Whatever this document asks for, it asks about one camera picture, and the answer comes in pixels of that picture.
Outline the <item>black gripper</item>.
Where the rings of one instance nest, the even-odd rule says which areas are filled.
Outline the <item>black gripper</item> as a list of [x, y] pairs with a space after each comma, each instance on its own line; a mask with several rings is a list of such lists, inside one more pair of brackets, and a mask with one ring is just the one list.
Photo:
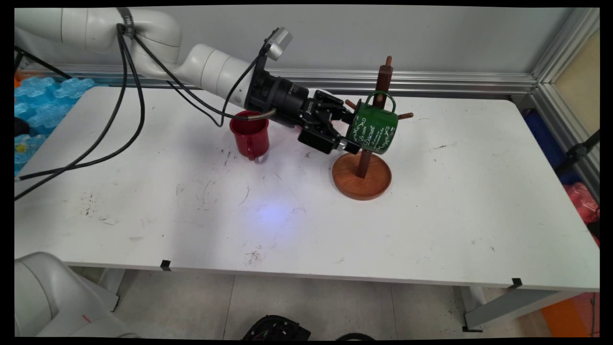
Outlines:
[[[310, 105], [310, 115], [305, 111]], [[322, 153], [330, 154], [333, 150], [344, 150], [357, 154], [361, 145], [342, 136], [331, 125], [331, 121], [352, 124], [355, 111], [346, 107], [330, 92], [309, 91], [298, 84], [282, 77], [272, 76], [263, 65], [256, 65], [245, 100], [245, 109], [265, 113], [274, 110], [270, 120], [285, 127], [302, 127], [298, 142]]]

